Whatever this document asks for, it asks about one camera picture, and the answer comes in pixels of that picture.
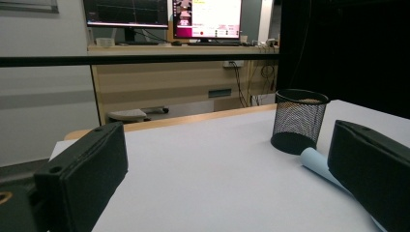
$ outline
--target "computer monitor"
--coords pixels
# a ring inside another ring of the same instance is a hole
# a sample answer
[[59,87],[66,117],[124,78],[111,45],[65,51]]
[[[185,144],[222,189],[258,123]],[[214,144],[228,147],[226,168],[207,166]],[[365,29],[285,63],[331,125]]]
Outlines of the computer monitor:
[[133,30],[168,29],[167,0],[82,0],[88,27],[124,28],[126,41]]
[[239,40],[242,0],[172,0],[174,39]]

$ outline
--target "pencil holder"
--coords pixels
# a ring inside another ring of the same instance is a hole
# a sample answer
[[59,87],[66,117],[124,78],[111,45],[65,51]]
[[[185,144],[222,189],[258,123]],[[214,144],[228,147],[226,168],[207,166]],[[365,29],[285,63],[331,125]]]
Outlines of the pencil holder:
[[276,102],[272,145],[292,155],[308,147],[316,149],[329,98],[308,90],[283,89],[276,92]]

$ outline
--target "table surface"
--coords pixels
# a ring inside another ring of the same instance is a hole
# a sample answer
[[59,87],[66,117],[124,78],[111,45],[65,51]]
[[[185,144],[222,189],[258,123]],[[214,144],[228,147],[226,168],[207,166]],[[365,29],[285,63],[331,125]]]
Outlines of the table surface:
[[[410,120],[331,101],[324,156],[336,119],[410,146]],[[272,108],[126,132],[129,173],[93,231],[378,231],[351,195],[271,145],[274,120]]]

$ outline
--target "gray wall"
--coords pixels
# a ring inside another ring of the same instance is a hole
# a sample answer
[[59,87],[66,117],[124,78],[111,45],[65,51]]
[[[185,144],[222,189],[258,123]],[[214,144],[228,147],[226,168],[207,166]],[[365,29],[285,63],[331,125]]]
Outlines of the gray wall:
[[[80,0],[59,14],[0,11],[0,56],[87,55]],[[0,68],[0,166],[48,159],[70,131],[98,122],[89,67]]]
[[259,18],[262,0],[243,0],[241,14],[241,31],[248,36],[248,42],[257,41],[259,35]]

